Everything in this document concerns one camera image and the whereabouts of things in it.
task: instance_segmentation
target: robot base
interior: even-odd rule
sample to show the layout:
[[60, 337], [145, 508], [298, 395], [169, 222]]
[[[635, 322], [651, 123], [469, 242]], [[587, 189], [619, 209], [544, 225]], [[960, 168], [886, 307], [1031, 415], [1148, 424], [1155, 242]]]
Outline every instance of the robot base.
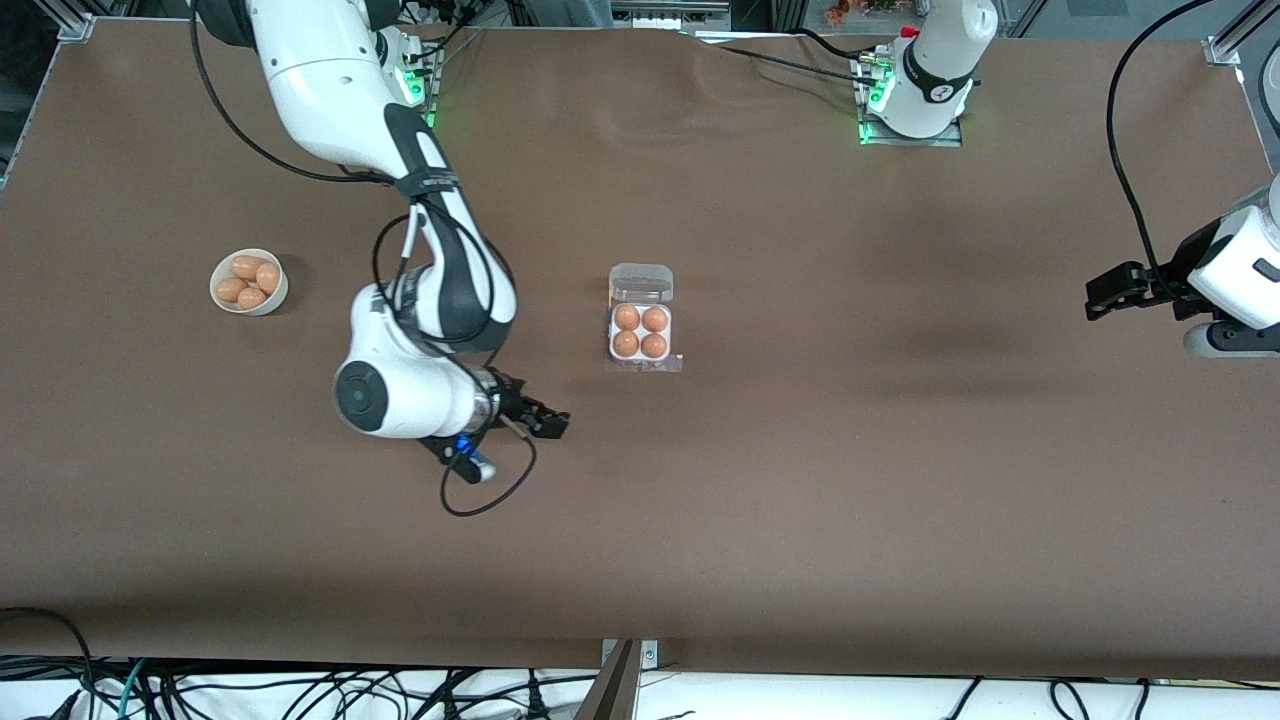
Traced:
[[[879, 45], [876, 47], [877, 58], [892, 55], [892, 46]], [[884, 72], [883, 67], [865, 65], [858, 60], [849, 61], [849, 69], [854, 77], [870, 77], [881, 82], [881, 86], [867, 86], [854, 83], [854, 101], [858, 105], [858, 141], [863, 145], [901, 145], [906, 147], [960, 147], [960, 120], [954, 119], [947, 129], [940, 135], [927, 138], [905, 137], [890, 129], [888, 124], [868, 109], [872, 96], [883, 91], [883, 78], [877, 77]]]

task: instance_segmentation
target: brown egg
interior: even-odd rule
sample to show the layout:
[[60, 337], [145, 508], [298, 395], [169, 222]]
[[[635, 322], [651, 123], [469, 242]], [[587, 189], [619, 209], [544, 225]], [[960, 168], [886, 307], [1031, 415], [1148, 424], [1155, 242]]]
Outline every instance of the brown egg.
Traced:
[[667, 351], [667, 338], [658, 333], [645, 336], [644, 342], [640, 343], [640, 351], [646, 357], [662, 357], [662, 354]]
[[640, 338], [636, 333], [631, 331], [622, 331], [613, 336], [613, 351], [618, 354], [620, 357], [631, 357], [640, 350]]
[[257, 266], [257, 287], [262, 292], [271, 295], [280, 287], [280, 269], [271, 263], [262, 263]]
[[671, 318], [667, 316], [667, 311], [662, 307], [650, 307], [644, 311], [644, 329], [652, 333], [660, 333], [667, 329], [667, 323]]
[[218, 288], [214, 292], [218, 293], [218, 300], [223, 302], [236, 302], [239, 300], [241, 291], [247, 287], [248, 283], [239, 278], [227, 278], [218, 283]]
[[241, 309], [252, 310], [266, 302], [266, 293], [256, 287], [246, 287], [236, 300], [241, 304]]
[[266, 260], [251, 255], [237, 255], [232, 258], [232, 273], [238, 278], [251, 281], [257, 275], [257, 266], [262, 263]]
[[613, 324], [625, 331], [634, 331], [640, 327], [640, 311], [635, 305], [618, 305], [613, 311]]

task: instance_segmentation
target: table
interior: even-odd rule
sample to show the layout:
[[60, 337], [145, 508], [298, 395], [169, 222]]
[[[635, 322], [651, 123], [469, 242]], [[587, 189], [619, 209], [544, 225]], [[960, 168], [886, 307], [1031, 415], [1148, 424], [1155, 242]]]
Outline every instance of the table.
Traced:
[[[320, 169], [253, 55], [205, 45], [244, 129]], [[1102, 133], [1121, 49], [995, 42], [965, 146], [922, 151], [858, 145], [840, 81], [690, 37], [486, 32], [438, 132], [518, 279], [498, 366], [573, 424], [456, 520], [421, 447], [330, 400], [397, 195], [268, 165], [184, 26], [104, 19], [0, 199], [0, 600], [113, 655], [582, 666], [658, 637], [690, 669], [1274, 674], [1276, 365], [1187, 356], [1165, 309], [1084, 320], [1139, 256]], [[1268, 177], [1194, 44], [1134, 60], [1117, 126], [1164, 255]], [[285, 264], [274, 315], [207, 299], [243, 246]], [[620, 261], [675, 270], [682, 373], [604, 359]]]

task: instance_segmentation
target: black cable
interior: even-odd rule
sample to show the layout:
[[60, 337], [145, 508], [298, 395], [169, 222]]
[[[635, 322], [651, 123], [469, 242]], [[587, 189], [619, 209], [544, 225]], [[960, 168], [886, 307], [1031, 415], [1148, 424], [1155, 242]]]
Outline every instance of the black cable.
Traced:
[[[467, 241], [471, 242], [472, 249], [476, 251], [476, 254], [481, 255], [481, 258], [483, 258], [484, 254], [481, 252], [479, 241], [476, 241], [475, 236], [471, 234], [471, 232], [467, 231], [467, 228], [463, 227], [462, 223], [458, 223], [457, 219], [454, 219], [447, 211], [440, 210], [439, 208], [435, 208], [435, 205], [433, 202], [430, 202], [430, 201], [425, 202], [424, 208], [428, 209], [428, 214], [433, 214], [433, 209], [434, 209], [435, 213], [438, 214], [438, 217], [440, 217], [442, 219], [444, 219], [448, 223], [452, 223], [453, 227], [456, 229], [461, 231], [465, 234], [465, 237], [467, 238]], [[372, 247], [372, 251], [371, 251], [371, 260], [370, 260], [370, 264], [372, 266], [372, 273], [374, 273], [374, 287], [378, 288], [379, 296], [381, 296], [383, 302], [387, 305], [388, 310], [392, 313], [392, 318], [396, 320], [397, 325], [401, 324], [401, 316], [399, 316], [401, 307], [399, 307], [398, 302], [393, 302], [392, 301], [393, 299], [387, 295], [387, 290], [384, 287], [383, 278], [381, 278], [381, 272], [378, 269], [378, 259], [379, 259], [379, 255], [381, 252], [383, 242], [385, 242], [385, 240], [387, 240], [387, 234], [393, 228], [396, 228], [396, 225], [403, 223], [407, 219], [408, 219], [408, 214], [404, 214], [404, 215], [401, 215], [401, 217], [398, 217], [398, 218], [388, 222], [385, 225], [383, 225], [383, 229], [378, 232], [378, 238], [374, 241], [374, 247]], [[485, 247], [489, 247], [490, 250], [493, 250], [493, 246], [489, 245], [488, 242], [485, 243]], [[506, 259], [500, 259], [499, 263], [503, 265], [503, 268], [507, 266]], [[401, 264], [399, 264], [399, 272], [397, 273], [397, 279], [393, 279], [392, 283], [390, 283], [393, 286], [392, 296], [397, 295], [396, 293], [396, 286], [398, 286], [398, 283], [399, 283], [398, 277], [399, 277], [399, 274], [403, 273], [404, 266], [406, 266], [406, 260], [402, 258], [401, 259]], [[486, 278], [489, 281], [489, 305], [490, 305], [490, 307], [485, 310], [484, 322], [476, 329], [475, 333], [471, 333], [472, 336], [479, 336], [480, 333], [483, 333], [485, 331], [485, 328], [488, 328], [489, 323], [492, 322], [490, 316], [493, 314], [493, 302], [497, 299], [497, 293], [495, 293], [497, 288], [494, 287], [494, 282], [493, 282], [493, 272], [489, 268], [489, 263], [484, 263], [484, 266], [485, 266], [485, 275], [486, 275]], [[515, 278], [511, 278], [509, 273], [508, 273], [508, 279], [512, 281], [512, 286], [515, 287]], [[457, 357], [454, 357], [452, 354], [444, 352], [442, 348], [435, 347], [435, 345], [438, 342], [451, 341], [451, 338], [436, 338], [436, 337], [434, 337], [434, 336], [431, 336], [429, 333], [424, 333], [421, 331], [419, 331], [419, 332], [420, 332], [420, 337], [425, 341], [425, 343], [429, 347], [434, 348], [438, 355], [440, 355], [442, 357], [444, 357], [449, 363], [453, 363], [454, 366], [457, 366], [463, 373], [466, 373], [471, 378], [471, 380], [475, 383], [475, 386], [480, 389], [480, 392], [488, 392], [488, 388], [485, 388], [484, 383], [480, 380], [480, 378], [477, 378], [475, 375], [475, 373], [471, 372], [470, 368], [467, 368], [461, 361], [458, 361]], [[462, 340], [452, 340], [451, 342], [465, 342], [467, 340], [472, 340], [472, 337], [463, 337]], [[485, 368], [488, 368], [489, 365], [493, 364], [493, 360], [494, 360], [494, 357], [497, 357], [499, 350], [502, 350], [502, 347], [497, 347], [497, 348], [494, 348], [493, 352], [489, 354], [489, 357], [485, 360]], [[481, 429], [480, 433], [475, 437], [475, 439], [471, 441], [472, 450], [479, 450], [480, 448], [480, 445], [484, 442], [484, 438], [489, 433], [489, 428], [492, 428], [492, 425]], [[538, 464], [538, 448], [534, 446], [534, 441], [530, 439], [527, 436], [522, 436], [521, 439], [525, 441], [525, 445], [529, 446], [529, 451], [530, 451], [529, 464], [525, 466], [525, 471], [521, 473], [520, 477], [516, 479], [516, 482], [512, 483], [511, 487], [508, 487], [497, 498], [494, 498], [490, 502], [486, 502], [485, 505], [481, 505], [480, 507], [472, 509], [472, 510], [458, 510], [458, 509], [453, 507], [449, 503], [449, 500], [448, 500], [447, 487], [448, 487], [448, 482], [449, 482], [449, 475], [453, 474], [453, 468], [456, 466], [458, 459], [462, 457], [461, 452], [456, 452], [453, 455], [453, 457], [449, 459], [448, 465], [444, 466], [444, 474], [440, 475], [440, 506], [444, 507], [444, 511], [448, 512], [449, 515], [453, 515], [454, 518], [475, 518], [476, 515], [488, 512], [489, 510], [493, 510], [494, 507], [502, 505], [508, 497], [511, 497], [517, 489], [520, 489], [520, 486], [522, 486], [525, 483], [525, 480], [529, 479], [529, 475], [534, 471], [534, 466]]]
[[1268, 60], [1276, 56], [1276, 53], [1280, 53], [1280, 40], [1276, 40], [1276, 44], [1271, 46], [1271, 51], [1267, 53], [1267, 56], [1262, 60], [1262, 70], [1258, 72], [1258, 101], [1262, 102], [1262, 111], [1266, 113], [1267, 119], [1271, 120], [1271, 129], [1274, 129], [1276, 135], [1280, 135], [1280, 118], [1276, 118], [1277, 109], [1267, 104], [1266, 90], [1267, 64]]
[[741, 47], [727, 47], [724, 45], [719, 46], [721, 50], [727, 50], [730, 53], [736, 53], [739, 55], [746, 55], [748, 58], [755, 58], [758, 60], [765, 60], [768, 63], [776, 63], [778, 65], [786, 65], [788, 68], [795, 68], [797, 70], [805, 70], [808, 73], [815, 73], [819, 76], [833, 77], [859, 85], [876, 85], [876, 81], [867, 77], [851, 76], [849, 73], [837, 73], [835, 70], [828, 70], [824, 68], [815, 68], [813, 65], [805, 65], [804, 63], [792, 63], [791, 60], [783, 60], [782, 58], [774, 58], [773, 55], [762, 55], [760, 53], [753, 53], [750, 50], [742, 50]]
[[[595, 679], [595, 675], [570, 675], [570, 676], [566, 676], [566, 678], [550, 678], [550, 679], [538, 680], [538, 684], [540, 687], [547, 687], [547, 685], [558, 685], [561, 683], [585, 683], [588, 680], [594, 680], [594, 679]], [[494, 691], [494, 692], [492, 692], [492, 693], [489, 693], [486, 696], [481, 696], [481, 697], [479, 697], [479, 698], [468, 702], [466, 706], [463, 706], [458, 711], [458, 715], [462, 715], [463, 712], [471, 710], [472, 707], [475, 707], [475, 706], [477, 706], [477, 705], [480, 705], [483, 702], [494, 702], [494, 701], [499, 701], [499, 700], [507, 700], [507, 701], [509, 701], [511, 698], [507, 697], [507, 696], [509, 696], [512, 693], [518, 693], [521, 691], [526, 691], [530, 687], [531, 687], [530, 683], [525, 683], [522, 685], [513, 685], [513, 687], [504, 688], [504, 689], [500, 689], [500, 691]], [[420, 719], [419, 717], [413, 717], [413, 720], [420, 720]], [[443, 720], [457, 720], [457, 717], [456, 716], [454, 717], [445, 716]]]
[[516, 495], [516, 491], [520, 489], [520, 486], [525, 484], [525, 480], [527, 480], [529, 475], [534, 471], [534, 465], [538, 464], [538, 446], [534, 445], [534, 441], [527, 434], [520, 434], [520, 439], [525, 441], [525, 445], [529, 446], [529, 464], [525, 465], [525, 471], [521, 473], [520, 477], [516, 478], [516, 482], [511, 483], [511, 487], [503, 491], [502, 495], [481, 505], [480, 507], [472, 510], [458, 510], [452, 505], [449, 505], [449, 497], [447, 492], [449, 470], [452, 470], [453, 468], [453, 460], [457, 460], [458, 455], [462, 455], [461, 452], [456, 454], [453, 459], [449, 460], [449, 466], [444, 469], [444, 475], [440, 478], [440, 505], [444, 506], [444, 511], [448, 512], [449, 515], [453, 515], [454, 518], [475, 518], [476, 515], [483, 515], [484, 512], [488, 512], [494, 507], [498, 507], [499, 505], [506, 502], [508, 497]]
[[1244, 680], [1222, 680], [1233, 685], [1240, 685], [1242, 688], [1249, 688], [1251, 691], [1280, 691], [1280, 687], [1275, 685], [1260, 685], [1257, 683], [1245, 683]]
[[964, 712], [964, 706], [969, 703], [969, 696], [973, 694], [973, 691], [978, 689], [978, 683], [980, 682], [982, 682], [982, 675], [975, 675], [973, 682], [969, 683], [969, 687], [965, 688], [964, 693], [960, 694], [960, 700], [956, 702], [956, 706], [951, 710], [951, 714], [943, 717], [942, 720], [956, 720], [957, 717], [960, 717], [960, 714]]
[[538, 682], [538, 673], [532, 667], [529, 669], [529, 712], [525, 714], [526, 720], [550, 720], [550, 710], [547, 707], [547, 702], [543, 700], [541, 683]]
[[96, 698], [96, 692], [93, 689], [93, 657], [88, 651], [88, 642], [84, 641], [84, 635], [79, 632], [79, 628], [76, 626], [76, 623], [72, 623], [70, 619], [63, 615], [61, 612], [54, 612], [52, 610], [45, 610], [44, 607], [28, 607], [28, 606], [0, 607], [0, 615], [37, 615], [40, 618], [54, 620], [72, 632], [72, 635], [76, 637], [76, 644], [79, 646], [81, 656], [84, 659], [84, 678], [82, 680], [82, 684], [88, 685], [87, 716], [97, 717], [96, 710], [93, 707], [93, 701]]
[[1133, 720], [1142, 720], [1142, 712], [1147, 710], [1147, 697], [1151, 696], [1151, 683], [1146, 678], [1138, 678], [1142, 692], [1138, 694], [1138, 707], [1133, 708]]
[[440, 687], [431, 691], [431, 694], [425, 701], [422, 701], [422, 705], [419, 706], [417, 711], [413, 712], [413, 716], [410, 720], [422, 720], [422, 717], [426, 716], [426, 714], [430, 712], [433, 707], [439, 705], [440, 700], [444, 698], [445, 693], [453, 692], [454, 688], [470, 680], [479, 673], [480, 670], [476, 667], [465, 667], [462, 670], [458, 670], [457, 673], [449, 670], [449, 674], [444, 678], [444, 682], [440, 683]]
[[435, 47], [428, 50], [426, 53], [422, 53], [421, 59], [425, 60], [426, 58], [435, 55], [440, 50], [444, 50], [444, 46], [448, 45], [449, 41], [452, 41], [454, 37], [457, 37], [458, 33], [462, 32], [462, 28], [467, 27], [467, 24], [471, 23], [471, 20], [476, 19], [479, 15], [480, 10], [476, 10], [470, 5], [462, 8], [462, 10], [458, 12], [461, 22], [457, 26], [454, 26], [453, 29], [449, 31], [449, 33], [445, 35], [443, 38], [431, 41], [435, 42]]
[[1129, 65], [1129, 59], [1133, 58], [1133, 54], [1148, 37], [1155, 35], [1156, 31], [1165, 27], [1174, 19], [1212, 1], [1213, 0], [1192, 0], [1180, 8], [1170, 10], [1164, 17], [1151, 23], [1147, 29], [1142, 31], [1138, 37], [1134, 38], [1134, 41], [1124, 51], [1124, 55], [1120, 56], [1120, 63], [1116, 64], [1115, 73], [1111, 76], [1111, 87], [1107, 88], [1107, 150], [1111, 152], [1111, 167], [1116, 172], [1116, 179], [1120, 181], [1120, 188], [1124, 191], [1125, 200], [1129, 201], [1129, 209], [1133, 210], [1133, 219], [1138, 224], [1138, 237], [1142, 240], [1142, 249], [1147, 254], [1147, 263], [1151, 265], [1151, 272], [1161, 290], [1164, 290], [1169, 297], [1178, 297], [1178, 295], [1172, 291], [1172, 288], [1170, 288], [1169, 282], [1165, 279], [1165, 273], [1160, 269], [1160, 261], [1156, 260], [1156, 249], [1151, 243], [1151, 233], [1147, 232], [1147, 219], [1142, 214], [1142, 208], [1138, 205], [1137, 196], [1134, 196], [1133, 186], [1129, 184], [1129, 176], [1124, 172], [1124, 164], [1120, 163], [1120, 152], [1116, 149], [1116, 90], [1120, 87], [1120, 77]]
[[[1064, 710], [1062, 706], [1057, 702], [1059, 687], [1065, 687], [1068, 692], [1071, 693], [1071, 697], [1075, 698], [1075, 706], [1080, 708], [1080, 717], [1073, 717], [1068, 715], [1066, 710]], [[1071, 683], [1068, 683], [1066, 680], [1053, 680], [1052, 683], [1050, 683], [1048, 700], [1050, 702], [1053, 703], [1053, 710], [1056, 710], [1057, 714], [1062, 716], [1062, 720], [1089, 720], [1089, 710], [1084, 707], [1084, 701], [1080, 700], [1080, 693], [1075, 692], [1075, 688], [1071, 687]]]
[[[484, 260], [484, 249], [481, 247], [480, 241], [476, 240], [475, 234], [472, 234], [471, 231], [468, 231], [466, 227], [463, 227], [463, 224], [460, 223], [447, 210], [443, 210], [443, 209], [438, 208], [434, 202], [431, 202], [431, 201], [424, 201], [422, 202], [422, 208], [426, 209], [426, 213], [428, 213], [429, 217], [434, 217], [434, 218], [444, 220], [456, 232], [460, 232], [461, 236], [466, 238], [467, 243], [471, 245], [471, 249], [475, 250], [476, 255], [480, 256], [480, 260], [484, 264], [485, 279], [488, 281], [488, 286], [489, 286], [489, 307], [484, 309], [484, 319], [480, 322], [480, 325], [476, 327], [475, 329], [472, 329], [471, 332], [467, 332], [467, 333], [457, 336], [457, 337], [451, 337], [451, 336], [436, 337], [436, 336], [433, 336], [433, 334], [422, 331], [421, 328], [417, 329], [419, 337], [422, 338], [424, 341], [426, 341], [426, 343], [435, 352], [438, 352], [439, 355], [443, 355], [445, 357], [452, 357], [452, 354], [447, 354], [447, 352], [444, 352], [442, 348], [439, 348], [436, 346], [438, 345], [457, 345], [457, 343], [462, 343], [462, 342], [470, 342], [470, 341], [480, 337], [481, 334], [484, 334], [484, 332], [486, 329], [489, 329], [489, 325], [493, 323], [493, 319], [492, 319], [493, 306], [494, 306], [494, 304], [498, 300], [497, 286], [495, 286], [495, 283], [493, 281], [493, 268], [490, 268], [489, 263]], [[396, 225], [403, 223], [407, 219], [408, 219], [408, 215], [404, 214], [404, 215], [401, 215], [401, 217], [396, 218], [394, 220], [390, 220], [385, 225], [383, 225], [383, 229], [378, 232], [378, 238], [374, 240], [374, 247], [372, 247], [372, 255], [371, 255], [371, 258], [372, 258], [372, 270], [374, 270], [374, 287], [378, 288], [378, 293], [381, 296], [383, 302], [387, 304], [387, 307], [392, 311], [392, 315], [396, 319], [397, 324], [399, 324], [399, 320], [401, 320], [399, 313], [401, 313], [402, 307], [401, 307], [399, 302], [392, 302], [392, 300], [396, 296], [394, 288], [398, 287], [398, 284], [399, 284], [399, 275], [403, 274], [403, 269], [407, 265], [407, 259], [403, 259], [403, 258], [401, 259], [401, 265], [399, 265], [401, 270], [399, 270], [399, 273], [397, 273], [397, 277], [393, 278], [392, 283], [389, 283], [393, 287], [393, 291], [392, 291], [392, 296], [388, 296], [387, 295], [387, 290], [385, 290], [384, 283], [383, 283], [381, 273], [378, 269], [378, 256], [381, 252], [383, 242], [387, 240], [387, 234], [393, 228], [396, 228]], [[490, 247], [492, 249], [493, 246], [489, 245], [488, 242], [485, 242], [484, 247]], [[480, 386], [480, 389], [483, 392], [484, 391], [484, 386], [480, 383], [479, 379], [476, 379], [476, 384]]]
[[191, 0], [191, 18], [188, 23], [191, 31], [191, 55], [196, 60], [196, 72], [200, 73], [200, 82], [204, 83], [205, 92], [209, 94], [209, 101], [214, 104], [214, 109], [218, 110], [218, 114], [223, 118], [223, 122], [227, 123], [227, 127], [229, 127], [232, 132], [236, 133], [236, 137], [241, 138], [241, 142], [248, 145], [255, 152], [257, 152], [262, 158], [266, 158], [278, 168], [283, 168], [285, 170], [289, 170], [291, 173], [302, 176], [305, 178], [324, 181], [324, 182], [376, 182], [371, 178], [361, 176], [326, 176], [323, 173], [312, 173], [311, 170], [303, 170], [297, 165], [292, 165], [276, 158], [275, 155], [271, 155], [265, 149], [262, 149], [261, 145], [253, 142], [253, 140], [250, 138], [250, 136], [244, 135], [244, 131], [242, 131], [239, 126], [236, 124], [236, 120], [233, 120], [232, 117], [227, 113], [227, 108], [223, 106], [223, 101], [218, 99], [218, 91], [214, 90], [214, 83], [210, 82], [209, 79], [209, 70], [205, 69], [205, 58], [200, 53], [200, 33], [196, 31], [196, 8], [200, 0]]
[[827, 42], [826, 37], [818, 35], [817, 32], [806, 27], [797, 27], [788, 29], [787, 35], [803, 35], [805, 37], [809, 37], [818, 45], [822, 45], [822, 49], [826, 50], [827, 53], [831, 53], [832, 55], [837, 58], [844, 58], [846, 60], [856, 60], [858, 56], [861, 55], [863, 53], [869, 53], [872, 50], [876, 50], [874, 45], [872, 45], [870, 47], [864, 47], [861, 50], [841, 50], [840, 47], [836, 47], [835, 45]]

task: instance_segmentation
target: white bowl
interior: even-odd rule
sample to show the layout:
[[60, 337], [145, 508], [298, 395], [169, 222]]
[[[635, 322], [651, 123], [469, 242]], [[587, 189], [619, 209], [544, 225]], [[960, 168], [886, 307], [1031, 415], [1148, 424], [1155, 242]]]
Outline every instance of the white bowl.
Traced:
[[[218, 299], [218, 283], [223, 282], [227, 278], [236, 277], [236, 273], [232, 272], [232, 260], [239, 258], [241, 255], [248, 255], [250, 258], [261, 258], [262, 260], [266, 260], [268, 263], [271, 263], [280, 269], [279, 287], [275, 288], [275, 292], [266, 296], [266, 302], [259, 305], [252, 310], [244, 310], [239, 306], [239, 304], [223, 302], [221, 300]], [[257, 287], [257, 283], [252, 281], [250, 281], [248, 284], [250, 287]], [[280, 304], [284, 302], [284, 296], [288, 293], [289, 293], [289, 277], [284, 274], [284, 265], [280, 264], [280, 259], [276, 258], [275, 255], [271, 255], [266, 250], [257, 250], [256, 247], [237, 250], [236, 252], [232, 252], [227, 258], [223, 258], [223, 261], [219, 263], [216, 268], [214, 268], [214, 274], [209, 275], [209, 297], [212, 299], [214, 305], [218, 305], [223, 310], [233, 313], [236, 315], [266, 315], [271, 310], [279, 307]]]

